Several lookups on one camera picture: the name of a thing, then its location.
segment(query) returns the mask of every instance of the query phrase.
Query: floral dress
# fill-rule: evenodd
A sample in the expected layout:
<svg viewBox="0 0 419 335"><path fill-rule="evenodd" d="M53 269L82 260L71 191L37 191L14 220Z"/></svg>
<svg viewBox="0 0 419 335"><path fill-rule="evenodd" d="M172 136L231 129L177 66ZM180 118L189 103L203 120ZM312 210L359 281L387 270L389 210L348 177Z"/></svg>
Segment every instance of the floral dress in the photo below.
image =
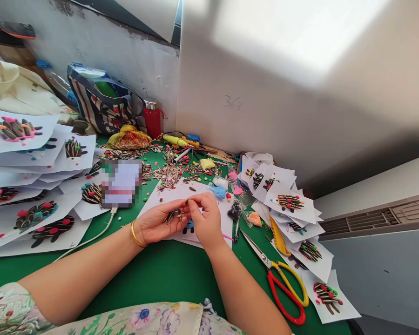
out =
<svg viewBox="0 0 419 335"><path fill-rule="evenodd" d="M243 331L191 302L157 302L117 309L55 326L18 283L0 288L0 335L242 335Z"/></svg>

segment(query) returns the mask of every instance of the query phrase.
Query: white cloth bag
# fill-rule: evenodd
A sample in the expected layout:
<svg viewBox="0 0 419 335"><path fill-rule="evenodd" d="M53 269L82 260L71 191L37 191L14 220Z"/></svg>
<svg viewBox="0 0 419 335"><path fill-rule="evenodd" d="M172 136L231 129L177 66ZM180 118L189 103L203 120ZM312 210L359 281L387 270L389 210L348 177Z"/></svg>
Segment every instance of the white cloth bag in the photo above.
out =
<svg viewBox="0 0 419 335"><path fill-rule="evenodd" d="M0 61L0 110L25 115L61 115L59 123L67 123L71 112L38 74L4 61Z"/></svg>

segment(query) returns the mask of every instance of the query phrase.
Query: forearm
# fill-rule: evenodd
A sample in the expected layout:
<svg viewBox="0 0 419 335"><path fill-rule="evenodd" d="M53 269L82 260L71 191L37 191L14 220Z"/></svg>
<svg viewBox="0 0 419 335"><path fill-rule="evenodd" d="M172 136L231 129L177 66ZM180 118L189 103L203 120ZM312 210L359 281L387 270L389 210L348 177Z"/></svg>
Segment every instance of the forearm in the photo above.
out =
<svg viewBox="0 0 419 335"><path fill-rule="evenodd" d="M226 243L207 253L229 322L249 335L292 333L281 312Z"/></svg>
<svg viewBox="0 0 419 335"><path fill-rule="evenodd" d="M142 248L127 225L105 239L30 274L19 281L47 320L75 321L94 297Z"/></svg>

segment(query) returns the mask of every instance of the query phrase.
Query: red scissors handle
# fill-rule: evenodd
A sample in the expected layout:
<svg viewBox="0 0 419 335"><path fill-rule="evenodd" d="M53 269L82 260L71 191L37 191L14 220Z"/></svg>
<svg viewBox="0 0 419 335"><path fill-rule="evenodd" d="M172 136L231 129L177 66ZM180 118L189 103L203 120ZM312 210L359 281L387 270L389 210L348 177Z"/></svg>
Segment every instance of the red scissors handle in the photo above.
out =
<svg viewBox="0 0 419 335"><path fill-rule="evenodd" d="M301 303L293 296L293 294L278 279L276 279L276 277L273 275L273 273L270 270L267 274L267 279L269 280L269 284L270 284L271 291L273 293L273 297L275 298L275 302L278 305L278 308L281 311L281 313L287 319L289 319L290 322L292 322L294 324L297 324L299 326L304 324L306 322L306 313L304 312L304 308L301 305ZM287 313L287 311L284 309L283 305L279 301L278 294L276 292L276 287L275 287L275 284L273 282L275 282L275 284L277 284L296 304L296 306L299 309L299 313L300 313L299 318L294 318L289 313Z"/></svg>

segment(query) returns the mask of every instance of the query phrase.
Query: hand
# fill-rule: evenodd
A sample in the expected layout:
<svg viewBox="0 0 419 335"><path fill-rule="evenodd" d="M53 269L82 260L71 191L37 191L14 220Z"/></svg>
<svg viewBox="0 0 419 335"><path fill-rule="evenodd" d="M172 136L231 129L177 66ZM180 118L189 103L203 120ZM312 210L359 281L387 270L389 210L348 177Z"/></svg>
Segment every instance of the hand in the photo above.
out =
<svg viewBox="0 0 419 335"><path fill-rule="evenodd" d="M206 251L221 242L225 243L220 229L219 207L212 193L193 195L186 200L185 205L185 213L191 215L197 237ZM200 213L199 207L203 208L203 213Z"/></svg>
<svg viewBox="0 0 419 335"><path fill-rule="evenodd" d="M190 219L190 214L184 212L184 204L184 199L166 202L152 207L136 219L134 223L134 232L138 241L143 245L147 245L149 243L161 241L173 233L183 230ZM180 209L182 216L178 218L176 215L170 224L167 224L166 222L163 223L166 216L177 208Z"/></svg>

